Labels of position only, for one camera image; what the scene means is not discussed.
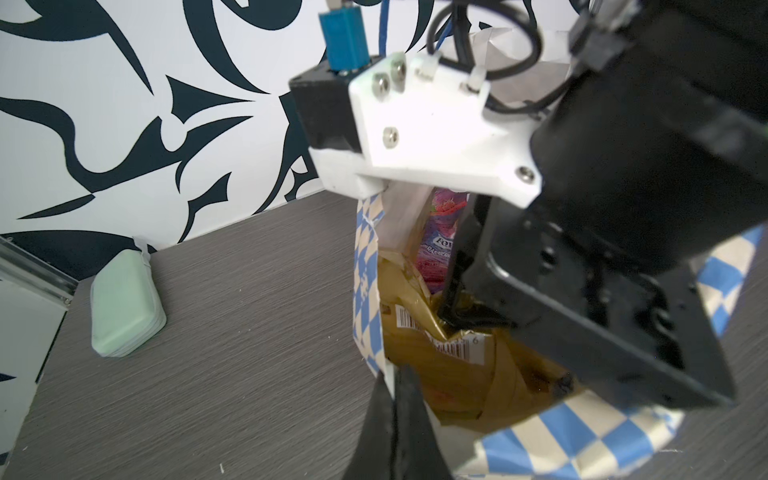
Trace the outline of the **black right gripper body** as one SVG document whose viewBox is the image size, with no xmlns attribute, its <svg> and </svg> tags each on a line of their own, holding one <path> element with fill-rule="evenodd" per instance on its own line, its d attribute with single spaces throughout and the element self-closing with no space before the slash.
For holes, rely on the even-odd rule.
<svg viewBox="0 0 768 480">
<path fill-rule="evenodd" d="M 502 328 L 616 405 L 729 405 L 691 261 L 767 218 L 767 5 L 605 1 L 524 107 L 539 196 L 478 195 L 439 316 Z"/>
</svg>

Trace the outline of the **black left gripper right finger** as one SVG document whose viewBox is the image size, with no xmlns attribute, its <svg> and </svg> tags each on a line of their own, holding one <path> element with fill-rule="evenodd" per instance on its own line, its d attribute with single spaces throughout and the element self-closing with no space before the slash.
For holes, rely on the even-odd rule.
<svg viewBox="0 0 768 480">
<path fill-rule="evenodd" d="M 401 367 L 395 377 L 393 479 L 453 478 L 428 415 L 417 373 Z"/>
</svg>

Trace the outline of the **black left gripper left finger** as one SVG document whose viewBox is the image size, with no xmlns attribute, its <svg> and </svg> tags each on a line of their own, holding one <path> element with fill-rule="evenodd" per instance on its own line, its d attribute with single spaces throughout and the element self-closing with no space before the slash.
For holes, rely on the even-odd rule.
<svg viewBox="0 0 768 480">
<path fill-rule="evenodd" d="M 342 479 L 392 479 L 396 445 L 396 404 L 384 374 L 379 372 L 357 447 Z"/>
</svg>

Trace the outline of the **gold fruit gummy bag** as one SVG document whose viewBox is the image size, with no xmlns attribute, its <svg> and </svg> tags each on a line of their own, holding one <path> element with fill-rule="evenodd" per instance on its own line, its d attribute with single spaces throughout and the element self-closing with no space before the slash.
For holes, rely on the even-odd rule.
<svg viewBox="0 0 768 480">
<path fill-rule="evenodd" d="M 436 314 L 440 295 L 403 255 L 380 255 L 377 285 L 386 357 L 416 371 L 442 424 L 491 433 L 582 391 L 570 372 L 503 329 L 448 326 Z"/>
</svg>

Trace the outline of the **checkered paper bag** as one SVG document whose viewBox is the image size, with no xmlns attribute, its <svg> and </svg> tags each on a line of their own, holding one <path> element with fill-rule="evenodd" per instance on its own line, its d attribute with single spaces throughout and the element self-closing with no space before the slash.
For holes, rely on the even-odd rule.
<svg viewBox="0 0 768 480">
<path fill-rule="evenodd" d="M 747 277 L 761 224 L 691 261 L 718 342 Z M 688 411 L 659 404 L 616 405 L 584 385 L 585 392 L 485 437 L 479 452 L 488 472 L 562 479 L 624 473 L 665 446 Z"/>
</svg>

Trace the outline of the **purple candy bag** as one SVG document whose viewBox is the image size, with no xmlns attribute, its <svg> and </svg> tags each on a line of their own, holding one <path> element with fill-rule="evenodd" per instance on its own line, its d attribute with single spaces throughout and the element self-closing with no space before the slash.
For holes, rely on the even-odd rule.
<svg viewBox="0 0 768 480">
<path fill-rule="evenodd" d="M 458 221 L 468 199 L 468 192 L 436 188 L 427 203 L 415 264 L 431 294 L 444 288 Z"/>
</svg>

